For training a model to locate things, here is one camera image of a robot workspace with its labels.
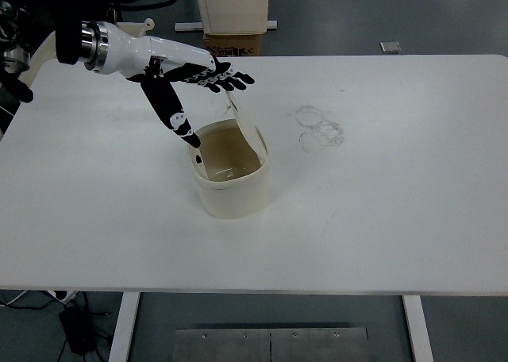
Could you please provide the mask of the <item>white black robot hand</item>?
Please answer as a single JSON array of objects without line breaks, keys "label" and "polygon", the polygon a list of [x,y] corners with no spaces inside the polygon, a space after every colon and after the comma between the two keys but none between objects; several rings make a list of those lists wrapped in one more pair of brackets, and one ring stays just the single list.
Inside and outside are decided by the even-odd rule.
[{"label": "white black robot hand", "polygon": [[162,123],[191,147],[200,139],[184,113],[172,86],[182,82],[204,87],[214,93],[243,91],[255,80],[230,62],[220,61],[210,52],[188,44],[157,37],[132,37],[106,23],[107,53],[102,74],[117,72],[139,83]]}]

